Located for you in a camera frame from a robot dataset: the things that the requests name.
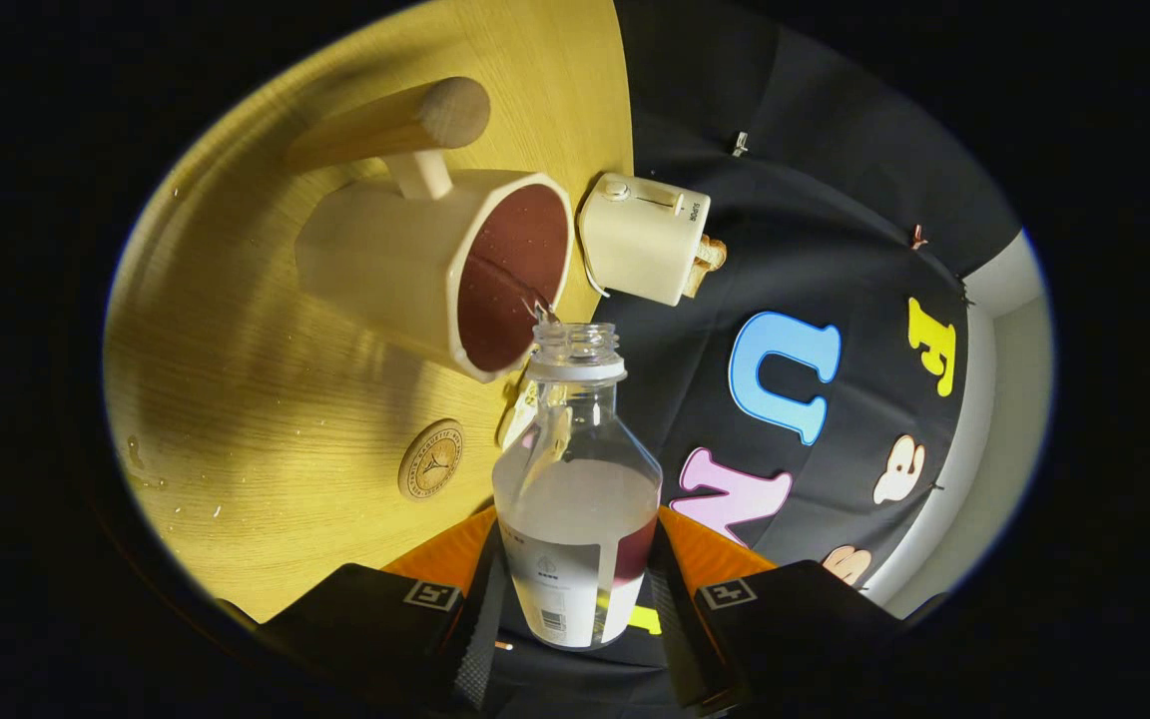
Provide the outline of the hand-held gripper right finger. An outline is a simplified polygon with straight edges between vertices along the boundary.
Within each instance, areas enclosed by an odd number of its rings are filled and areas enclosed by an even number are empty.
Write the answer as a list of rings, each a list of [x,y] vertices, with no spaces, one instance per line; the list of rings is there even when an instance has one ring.
[[[647,559],[676,699],[698,716],[834,716],[900,624],[815,560],[777,565],[672,508]]]

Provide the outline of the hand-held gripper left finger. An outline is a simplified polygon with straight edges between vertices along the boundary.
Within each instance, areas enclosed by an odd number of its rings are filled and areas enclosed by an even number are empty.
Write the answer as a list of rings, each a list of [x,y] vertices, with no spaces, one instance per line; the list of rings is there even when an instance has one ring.
[[[342,565],[256,637],[388,716],[476,716],[505,581],[496,510],[484,508],[386,567]]]

